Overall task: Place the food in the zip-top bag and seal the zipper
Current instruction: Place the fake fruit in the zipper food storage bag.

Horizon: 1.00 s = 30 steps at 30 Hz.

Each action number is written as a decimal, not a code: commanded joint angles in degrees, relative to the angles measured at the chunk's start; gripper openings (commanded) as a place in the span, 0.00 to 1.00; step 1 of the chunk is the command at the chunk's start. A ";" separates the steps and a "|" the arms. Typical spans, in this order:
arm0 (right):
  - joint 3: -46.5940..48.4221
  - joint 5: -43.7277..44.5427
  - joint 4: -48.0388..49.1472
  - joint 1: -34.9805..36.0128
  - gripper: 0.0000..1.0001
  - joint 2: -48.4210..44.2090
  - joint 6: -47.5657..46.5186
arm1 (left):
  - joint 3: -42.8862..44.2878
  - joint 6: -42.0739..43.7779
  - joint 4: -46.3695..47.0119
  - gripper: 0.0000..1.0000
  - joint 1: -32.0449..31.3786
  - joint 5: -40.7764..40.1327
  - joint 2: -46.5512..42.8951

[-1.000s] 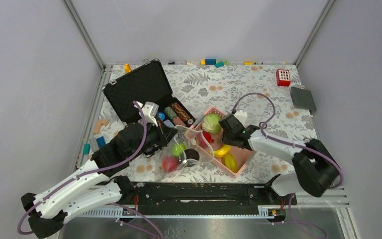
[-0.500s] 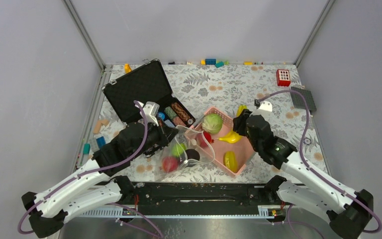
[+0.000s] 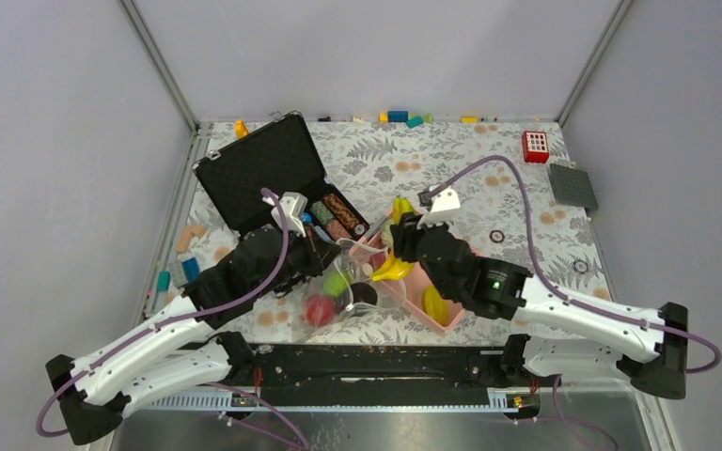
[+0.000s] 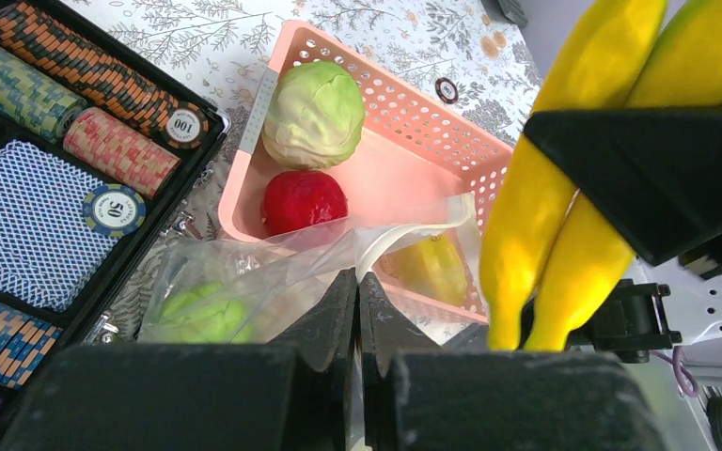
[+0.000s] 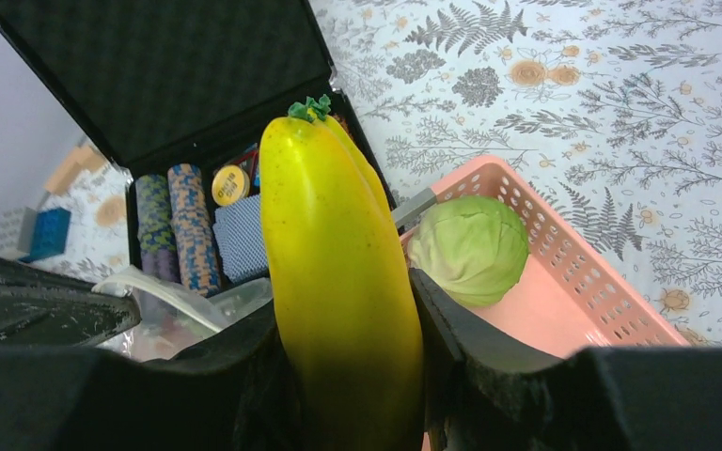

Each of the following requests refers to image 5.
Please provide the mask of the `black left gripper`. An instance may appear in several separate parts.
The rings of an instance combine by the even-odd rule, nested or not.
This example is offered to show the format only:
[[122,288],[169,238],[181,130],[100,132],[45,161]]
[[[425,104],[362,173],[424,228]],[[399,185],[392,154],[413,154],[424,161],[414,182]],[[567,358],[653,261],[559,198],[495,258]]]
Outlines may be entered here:
[[131,296],[0,257],[0,345],[94,346],[136,326]]

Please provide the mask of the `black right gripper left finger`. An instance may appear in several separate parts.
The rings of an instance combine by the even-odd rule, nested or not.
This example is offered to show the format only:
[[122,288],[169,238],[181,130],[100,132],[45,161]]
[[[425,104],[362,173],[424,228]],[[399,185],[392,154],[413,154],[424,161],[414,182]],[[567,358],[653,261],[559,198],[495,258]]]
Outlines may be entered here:
[[169,360],[0,347],[0,450],[298,450],[273,308]]

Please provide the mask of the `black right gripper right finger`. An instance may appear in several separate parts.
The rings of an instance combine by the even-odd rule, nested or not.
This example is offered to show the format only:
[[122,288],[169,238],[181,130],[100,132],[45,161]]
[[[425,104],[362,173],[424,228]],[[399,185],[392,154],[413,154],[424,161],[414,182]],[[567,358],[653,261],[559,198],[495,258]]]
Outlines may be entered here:
[[559,359],[410,270],[433,450],[722,450],[722,348],[588,347]]

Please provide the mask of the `clear zip top bag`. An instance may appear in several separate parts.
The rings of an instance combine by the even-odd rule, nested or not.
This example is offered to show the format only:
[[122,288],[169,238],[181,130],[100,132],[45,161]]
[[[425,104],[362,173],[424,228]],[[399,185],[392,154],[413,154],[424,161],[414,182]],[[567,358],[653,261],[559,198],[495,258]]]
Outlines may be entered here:
[[141,319],[125,332],[101,343],[135,361],[170,359],[256,312],[273,298],[271,282],[257,278],[210,298],[175,282],[129,266],[97,283],[99,294],[129,295]]

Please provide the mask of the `yellow toy banana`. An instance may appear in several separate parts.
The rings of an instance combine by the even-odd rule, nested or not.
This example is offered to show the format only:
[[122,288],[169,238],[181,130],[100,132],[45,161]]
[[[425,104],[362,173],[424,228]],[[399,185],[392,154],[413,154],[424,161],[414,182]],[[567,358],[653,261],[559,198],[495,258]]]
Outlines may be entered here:
[[308,450],[417,450],[423,335],[383,184],[307,98],[259,143],[260,224],[275,320]]

